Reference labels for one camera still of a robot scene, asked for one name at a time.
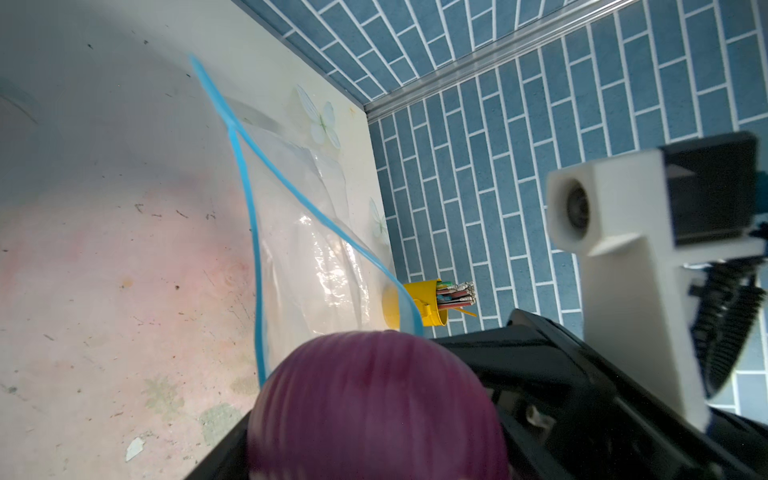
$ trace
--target plastic bag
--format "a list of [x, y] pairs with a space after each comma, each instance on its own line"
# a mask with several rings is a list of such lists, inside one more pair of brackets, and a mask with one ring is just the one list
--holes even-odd
[[[405, 287], [338, 219], [338, 213], [347, 215], [347, 205], [346, 196], [338, 195], [343, 177], [333, 163], [267, 131], [246, 131], [200, 62], [190, 61], [227, 126], [243, 181], [253, 236], [260, 385], [301, 343], [383, 325], [372, 318], [385, 310], [399, 316], [402, 331], [423, 335]], [[250, 151], [243, 152], [241, 138]]]

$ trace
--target yellow cup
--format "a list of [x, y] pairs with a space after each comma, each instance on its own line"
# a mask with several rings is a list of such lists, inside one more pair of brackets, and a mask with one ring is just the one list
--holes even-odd
[[[403, 286], [413, 298], [413, 303], [419, 309], [424, 326], [441, 326], [448, 323], [448, 310], [437, 310], [437, 280], [425, 280], [423, 282], [406, 283]], [[398, 291], [393, 285], [384, 290], [382, 297], [384, 320], [391, 329], [400, 328], [400, 305]]]

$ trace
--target purple onion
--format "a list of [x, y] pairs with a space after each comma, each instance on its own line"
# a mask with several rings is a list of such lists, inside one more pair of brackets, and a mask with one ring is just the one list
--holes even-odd
[[507, 480], [488, 394], [447, 349], [392, 330], [325, 335], [269, 377], [248, 425], [251, 478]]

